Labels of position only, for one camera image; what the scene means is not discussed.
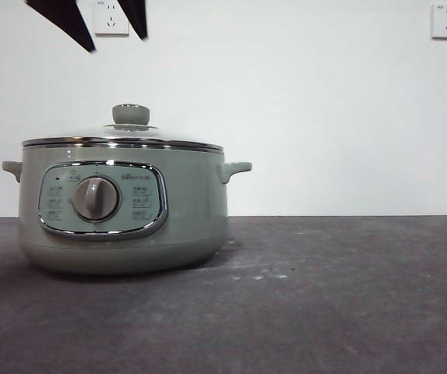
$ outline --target chrome trim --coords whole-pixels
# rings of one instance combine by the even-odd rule
[[[47,224],[44,221],[44,218],[40,214],[40,198],[42,195],[42,186],[44,184],[44,176],[47,172],[53,168],[62,168],[68,166],[83,166],[83,165],[107,165],[107,166],[124,166],[130,168],[143,168],[151,171],[157,181],[158,184],[158,197],[160,199],[160,210],[158,211],[157,216],[150,221],[148,224],[140,227],[134,228],[131,230],[124,231],[66,231],[60,230],[58,228],[53,228],[50,224]],[[164,177],[161,174],[161,171],[153,166],[152,164],[139,163],[139,162],[128,162],[128,161],[73,161],[73,162],[62,162],[59,164],[54,164],[47,168],[42,176],[42,181],[40,184],[40,195],[38,198],[38,218],[40,221],[40,225],[45,229],[45,231],[50,232],[55,235],[65,236],[70,239],[81,239],[81,240],[119,240],[119,239],[130,239],[130,238],[138,238],[143,236],[148,236],[157,231],[161,226],[163,226],[164,222],[168,217],[168,198],[167,198],[167,187],[164,182]]]
[[[146,146],[169,146],[169,147],[183,147],[186,150],[195,148],[196,150],[219,150],[223,151],[223,147],[216,144],[198,143],[198,142],[186,142],[183,140],[162,140],[162,139],[147,139],[147,138],[127,138],[118,136],[105,136],[105,137],[89,137],[89,136],[73,136],[62,138],[40,138],[40,139],[28,139],[22,142],[25,146],[42,146],[51,144],[95,144],[95,143],[113,143],[113,144],[128,144],[132,146],[146,145]]]
[[[209,148],[195,148],[184,146],[155,146],[146,144],[117,144],[117,143],[72,143],[72,144],[39,144],[25,146],[24,148],[130,148],[143,150],[188,150],[193,152],[207,152],[224,154],[222,150],[211,150]]]

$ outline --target stainless steel rim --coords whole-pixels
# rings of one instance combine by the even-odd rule
[[[186,142],[181,140],[162,140],[162,139],[144,139],[144,138],[121,138],[121,137],[85,137],[85,136],[73,136],[73,137],[63,137],[63,138],[40,138],[40,139],[29,139],[23,142],[23,147],[26,146],[44,146],[49,148],[55,145],[71,146],[72,144],[84,145],[94,145],[94,144],[114,144],[127,145],[131,148],[138,148],[139,146],[153,146],[157,148],[166,149],[183,149],[183,150],[195,150],[195,151],[220,151],[223,152],[224,149],[221,146],[209,143],[197,143],[197,142]]]

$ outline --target black object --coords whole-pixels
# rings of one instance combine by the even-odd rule
[[[35,9],[54,25],[66,32],[88,52],[95,51],[92,37],[76,0],[26,0],[27,5]],[[147,38],[146,2],[145,0],[118,0],[123,12],[141,39]]]
[[[147,38],[146,2],[145,0],[118,0],[123,12],[132,24],[133,30],[141,39]]]
[[[26,0],[26,3],[67,33],[88,52],[95,51],[92,37],[75,0]]]

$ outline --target lid knob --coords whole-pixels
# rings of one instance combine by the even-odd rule
[[[119,104],[113,107],[113,120],[117,125],[147,125],[149,108],[138,104]]]

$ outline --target pot handle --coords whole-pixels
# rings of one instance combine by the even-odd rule
[[[219,168],[220,180],[222,183],[227,184],[232,175],[242,173],[243,171],[250,171],[251,169],[251,162],[230,162],[221,164]]]
[[[23,163],[17,161],[3,161],[2,169],[14,174],[17,182],[21,182],[21,170],[23,170]]]

